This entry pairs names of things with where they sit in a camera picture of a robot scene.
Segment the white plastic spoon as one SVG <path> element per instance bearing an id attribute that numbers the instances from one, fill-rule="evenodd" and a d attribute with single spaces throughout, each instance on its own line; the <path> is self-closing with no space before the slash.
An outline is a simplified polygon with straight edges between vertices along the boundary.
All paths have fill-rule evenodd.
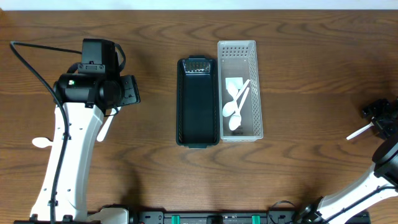
<path id="1" fill-rule="evenodd" d="M 374 126 L 373 122 L 370 122 L 369 124 L 363 126 L 362 128 L 356 130 L 355 132 L 351 133 L 349 136 L 346 137 L 347 140 L 353 139 L 356 136 L 360 135 L 361 133 L 365 132 L 367 129 L 371 128 Z"/>
<path id="2" fill-rule="evenodd" d="M 244 105 L 244 102 L 246 101 L 246 98 L 248 96 L 249 93 L 249 87 L 247 87 L 243 93 L 243 97 L 240 101 L 240 104 L 238 106 L 238 108 L 235 110 L 235 113 L 230 117 L 229 119 L 229 129 L 231 131 L 236 130 L 240 125 L 241 125 L 241 121 L 242 121 L 242 117 L 241 117 L 241 109 Z"/>
<path id="3" fill-rule="evenodd" d="M 233 97 L 233 100 L 230 102 L 227 102 L 222 110 L 222 115 L 224 117 L 231 116 L 235 110 L 238 108 L 237 105 L 237 99 L 243 94 L 244 90 L 248 86 L 250 80 L 246 80 L 245 83 L 243 84 L 242 88 L 240 90 L 237 90 L 235 86 L 231 86 L 230 89 L 228 89 L 228 93 Z"/>
<path id="4" fill-rule="evenodd" d="M 52 146 L 53 142 L 45 137 L 33 138 L 32 144 L 38 148 L 46 148 Z"/>
<path id="5" fill-rule="evenodd" d="M 234 131 L 239 126 L 239 106 L 236 101 L 239 91 L 233 83 L 228 84 L 227 91 L 233 100 L 224 105 L 223 116 L 229 116 L 229 128 Z"/>

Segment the clear plastic basket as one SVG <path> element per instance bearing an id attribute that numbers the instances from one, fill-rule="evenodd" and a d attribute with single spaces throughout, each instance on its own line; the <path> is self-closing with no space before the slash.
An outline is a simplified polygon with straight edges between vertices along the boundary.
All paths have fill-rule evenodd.
<path id="1" fill-rule="evenodd" d="M 233 100 L 228 93 L 225 78 L 242 77 L 243 84 L 250 80 L 249 93 L 241 109 L 241 125 L 229 129 L 229 116 L 222 110 Z M 224 142 L 254 142 L 263 138 L 261 95 L 257 64 L 256 42 L 253 40 L 221 40 L 218 42 L 218 92 L 220 100 L 220 135 Z M 237 99 L 239 106 L 243 94 Z"/>

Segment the black plastic basket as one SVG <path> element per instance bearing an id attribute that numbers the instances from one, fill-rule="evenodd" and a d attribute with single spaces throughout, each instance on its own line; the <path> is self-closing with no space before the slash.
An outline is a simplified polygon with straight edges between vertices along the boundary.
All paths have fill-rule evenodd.
<path id="1" fill-rule="evenodd" d="M 220 141 L 217 61 L 191 55 L 177 62 L 176 143 L 204 149 Z"/>

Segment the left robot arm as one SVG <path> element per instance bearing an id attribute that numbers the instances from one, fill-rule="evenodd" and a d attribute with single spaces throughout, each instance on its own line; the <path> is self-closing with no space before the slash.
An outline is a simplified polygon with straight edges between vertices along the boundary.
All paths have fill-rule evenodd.
<path id="1" fill-rule="evenodd" d="M 120 73 L 126 56 L 119 44 L 84 39 L 81 62 L 55 82 L 60 105 L 41 191 L 29 223 L 129 223 L 122 206 L 89 214 L 86 185 L 96 141 L 103 141 L 111 120 L 123 106 L 140 102 L 135 78 Z"/>

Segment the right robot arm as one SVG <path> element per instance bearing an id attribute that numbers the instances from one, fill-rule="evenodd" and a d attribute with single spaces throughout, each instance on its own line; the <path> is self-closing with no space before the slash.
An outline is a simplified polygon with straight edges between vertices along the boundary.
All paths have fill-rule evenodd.
<path id="1" fill-rule="evenodd" d="M 384 142 L 373 154 L 371 166 L 356 182 L 320 197 L 296 213 L 294 223 L 346 223 L 375 203 L 397 196 L 397 100 L 376 100 L 361 113 L 369 124 L 350 134 L 347 140 L 376 128 Z"/>

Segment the white label in basket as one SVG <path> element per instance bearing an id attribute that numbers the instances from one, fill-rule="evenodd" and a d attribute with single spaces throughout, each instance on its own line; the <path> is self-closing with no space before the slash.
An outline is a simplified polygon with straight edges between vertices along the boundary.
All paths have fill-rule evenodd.
<path id="1" fill-rule="evenodd" d="M 243 78 L 242 77 L 231 77 L 225 78 L 226 89 L 230 89 L 231 86 L 235 86 L 237 90 L 240 90 L 243 86 Z"/>

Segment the white plastic fork right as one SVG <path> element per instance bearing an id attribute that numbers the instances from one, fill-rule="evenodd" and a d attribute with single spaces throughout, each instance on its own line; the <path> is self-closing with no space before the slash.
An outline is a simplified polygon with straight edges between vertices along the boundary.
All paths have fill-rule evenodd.
<path id="1" fill-rule="evenodd" d="M 121 107 L 113 108 L 113 109 L 111 110 L 111 112 L 110 112 L 110 114 L 108 115 L 108 117 L 107 117 L 107 119 L 106 119 L 104 125 L 102 126 L 101 130 L 99 131 L 99 133 L 98 133 L 98 135 L 97 135 L 96 140 L 97 140 L 98 142 L 104 141 L 104 139 L 105 139 L 105 137 L 106 137 L 106 135 L 107 135 L 107 133 L 108 133 L 108 130 L 109 130 L 110 126 L 111 126 L 111 123 L 112 123 L 112 121 L 113 121 L 114 116 L 117 115 L 117 114 L 119 113 L 120 110 L 121 110 Z"/>

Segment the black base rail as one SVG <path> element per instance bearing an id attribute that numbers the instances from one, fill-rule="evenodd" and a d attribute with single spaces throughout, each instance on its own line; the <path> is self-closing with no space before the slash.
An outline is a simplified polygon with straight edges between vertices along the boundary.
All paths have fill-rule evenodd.
<path id="1" fill-rule="evenodd" d="M 267 212 L 227 212 L 227 213 L 178 213 L 163 211 L 134 211 L 128 207 L 111 205 L 85 218 L 77 219 L 72 215 L 62 215 L 56 224 L 282 224 L 282 223 L 370 223 L 367 211 L 359 212 L 346 221 L 339 218 L 323 219 L 320 214 L 310 213 L 304 217 L 293 210 L 275 209 Z"/>

